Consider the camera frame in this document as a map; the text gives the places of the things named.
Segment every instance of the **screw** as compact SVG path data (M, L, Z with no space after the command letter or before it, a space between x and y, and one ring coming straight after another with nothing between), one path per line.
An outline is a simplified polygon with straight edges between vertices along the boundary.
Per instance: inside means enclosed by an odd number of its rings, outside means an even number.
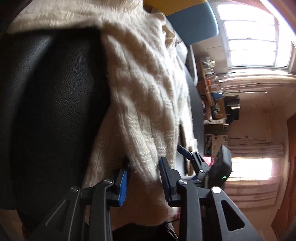
M70 189L71 189L72 192L77 192L79 187L74 186L74 187L71 187Z
M104 183L106 183L106 184L112 184L113 183L113 180L112 179L105 179L104 180Z
M221 192L221 188L220 187L212 187L212 191L214 193L220 193Z
M181 185L186 185L188 183L188 181L186 179L179 179L178 183Z

